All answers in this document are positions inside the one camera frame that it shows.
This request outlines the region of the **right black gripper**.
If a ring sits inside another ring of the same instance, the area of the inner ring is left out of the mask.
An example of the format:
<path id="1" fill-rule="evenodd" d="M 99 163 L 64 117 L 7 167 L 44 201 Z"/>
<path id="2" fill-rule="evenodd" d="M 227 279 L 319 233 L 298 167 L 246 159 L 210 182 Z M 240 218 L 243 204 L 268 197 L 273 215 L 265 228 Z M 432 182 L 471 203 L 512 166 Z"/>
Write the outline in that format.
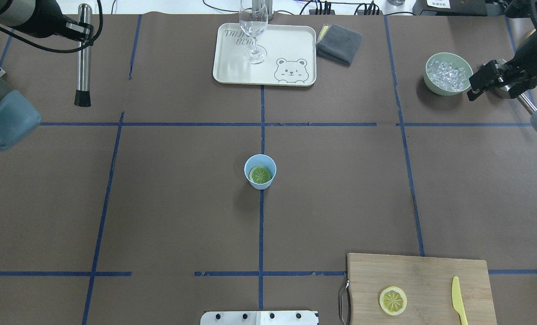
<path id="1" fill-rule="evenodd" d="M 524 93 L 537 86 L 537 66 L 529 66 L 527 69 L 512 62 L 501 63 L 491 60 L 482 65 L 470 78 L 470 89 L 467 91 L 469 101 L 475 101 L 487 91 L 494 90 L 510 83 L 516 83 Z"/>

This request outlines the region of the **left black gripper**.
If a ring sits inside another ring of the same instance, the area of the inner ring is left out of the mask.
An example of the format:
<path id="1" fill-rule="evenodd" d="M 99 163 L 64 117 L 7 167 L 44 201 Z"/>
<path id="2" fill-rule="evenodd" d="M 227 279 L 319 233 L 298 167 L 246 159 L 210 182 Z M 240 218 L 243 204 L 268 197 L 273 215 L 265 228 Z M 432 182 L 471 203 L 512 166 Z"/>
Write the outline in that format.
<path id="1" fill-rule="evenodd" d="M 35 38 L 57 35 L 87 42 L 93 38 L 93 31 L 91 24 L 64 15 L 56 0 L 36 0 L 31 17 L 23 23 L 23 33 Z"/>

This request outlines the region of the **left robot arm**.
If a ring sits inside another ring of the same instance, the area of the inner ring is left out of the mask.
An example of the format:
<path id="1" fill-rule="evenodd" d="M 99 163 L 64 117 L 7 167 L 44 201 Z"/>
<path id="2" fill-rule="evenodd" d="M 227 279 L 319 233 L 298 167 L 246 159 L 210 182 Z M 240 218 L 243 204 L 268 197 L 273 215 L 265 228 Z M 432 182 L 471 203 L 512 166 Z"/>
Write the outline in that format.
<path id="1" fill-rule="evenodd" d="M 103 7 L 97 2 L 99 25 L 92 24 L 92 9 L 88 4 L 79 6 L 79 19 L 64 15 L 56 0 L 0 0 L 0 31 L 36 49 L 50 53 L 78 54 L 78 86 L 74 104 L 89 107 L 90 50 L 103 31 Z M 18 35 L 22 32 L 35 38 L 52 35 L 77 41 L 74 49 L 50 49 Z M 40 125 L 39 111 L 18 91 L 0 77 L 0 151 L 8 150 Z"/>

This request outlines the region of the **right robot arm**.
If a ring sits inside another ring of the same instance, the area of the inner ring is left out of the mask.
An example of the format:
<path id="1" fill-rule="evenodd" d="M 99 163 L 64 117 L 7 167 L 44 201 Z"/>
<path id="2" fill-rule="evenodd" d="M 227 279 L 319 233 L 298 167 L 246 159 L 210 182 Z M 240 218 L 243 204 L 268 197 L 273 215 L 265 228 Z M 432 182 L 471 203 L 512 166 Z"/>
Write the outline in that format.
<path id="1" fill-rule="evenodd" d="M 537 87 L 537 0 L 512 0 L 505 15 L 512 19 L 528 17 L 535 30 L 517 47 L 511 60 L 491 60 L 469 78 L 469 101 L 504 87 L 508 97 L 514 99 Z"/>

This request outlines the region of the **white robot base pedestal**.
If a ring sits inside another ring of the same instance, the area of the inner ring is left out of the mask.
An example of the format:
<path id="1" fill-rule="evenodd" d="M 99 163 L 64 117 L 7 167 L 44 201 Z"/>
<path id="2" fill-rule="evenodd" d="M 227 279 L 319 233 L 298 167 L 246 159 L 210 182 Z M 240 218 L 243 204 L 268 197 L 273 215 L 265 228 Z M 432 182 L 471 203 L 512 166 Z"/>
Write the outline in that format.
<path id="1" fill-rule="evenodd" d="M 203 313 L 201 325 L 318 325 L 316 311 L 211 311 Z"/>

